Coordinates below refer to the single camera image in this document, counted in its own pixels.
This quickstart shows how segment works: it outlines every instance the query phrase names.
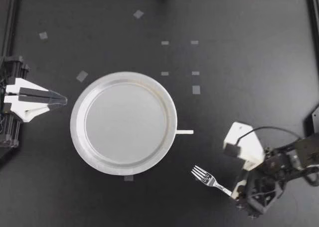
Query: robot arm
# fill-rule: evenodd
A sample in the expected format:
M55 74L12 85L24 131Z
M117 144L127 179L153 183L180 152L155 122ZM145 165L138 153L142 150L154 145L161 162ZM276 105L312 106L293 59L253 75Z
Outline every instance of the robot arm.
M225 138L224 153L245 161L231 198L238 208L256 218L282 195L287 182L303 177L310 185L319 186L319 134L264 151L255 132L238 141L252 130L235 122Z
M0 57L0 147L18 146L21 123L67 104L66 97L26 80L22 57Z

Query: white stick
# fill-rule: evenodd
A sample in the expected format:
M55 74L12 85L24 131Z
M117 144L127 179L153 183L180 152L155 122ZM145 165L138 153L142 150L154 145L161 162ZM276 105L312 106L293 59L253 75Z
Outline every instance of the white stick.
M194 131L193 130L176 130L176 134L192 135L194 134Z

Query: tape marker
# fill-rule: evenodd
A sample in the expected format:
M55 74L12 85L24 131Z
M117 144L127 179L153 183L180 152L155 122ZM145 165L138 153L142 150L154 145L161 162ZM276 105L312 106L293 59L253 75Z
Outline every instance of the tape marker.
M48 34L46 33L46 31L39 33L39 37L41 40L46 40L48 39Z
M176 130L176 134L185 134L185 135L192 135L194 134L193 130Z
M200 86L193 86L193 94L199 95L200 94Z
M84 79L88 76L88 73L85 72L85 71L81 71L78 76L76 77L76 79L79 81L79 82L82 82L84 81Z
M134 175L124 176L124 181L134 181Z
M140 19L142 16L144 15L144 12L142 12L141 10L137 10L133 16L136 17L137 19Z

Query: fork handle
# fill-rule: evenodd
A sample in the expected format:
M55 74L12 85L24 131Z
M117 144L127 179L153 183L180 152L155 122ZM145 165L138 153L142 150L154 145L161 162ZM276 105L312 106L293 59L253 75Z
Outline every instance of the fork handle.
M220 184L215 184L215 187L220 189L222 192L224 192L226 195L231 196L231 191L225 187L223 187Z

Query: plate rim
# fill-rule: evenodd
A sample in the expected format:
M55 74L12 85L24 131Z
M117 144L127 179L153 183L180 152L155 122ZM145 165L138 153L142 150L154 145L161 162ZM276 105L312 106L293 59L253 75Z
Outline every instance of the plate rim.
M148 161L145 161L141 163L140 165L129 167L129 168L114 167L106 163L103 163L102 160L99 160L98 158L94 157L92 154L89 153L89 150L85 150L87 147L83 147L83 145L80 143L81 140L77 132L78 115L79 115L81 105L85 101L85 98L92 91L94 91L95 88L97 88L99 85L110 82L112 80L121 80L121 79L134 80L134 81L138 80L140 85L142 85L142 82L144 81L144 82L147 82L147 85L144 85L147 89L149 89L149 87L153 87L156 90L160 90L160 93L157 93L157 96L163 97L163 104L165 108L167 109L167 114L169 119L169 123L167 124L168 125L167 135L164 139L166 145L164 147L160 147L159 150ZM119 175L119 176L134 175L134 174L144 172L150 169L151 167L155 166L158 162L160 162L160 160L170 150L175 139L176 130L177 130L177 112L176 112L175 104L170 94L158 81L156 81L155 79L149 76L146 76L144 74L137 73L137 72L110 73L92 82L88 87L86 87L83 90L83 92L79 95L78 99L76 100L72 109L71 119L70 119L71 139L77 153L81 156L81 158L88 165L90 165L91 167L93 167L94 169L100 172L103 172L105 174L110 174L110 175Z

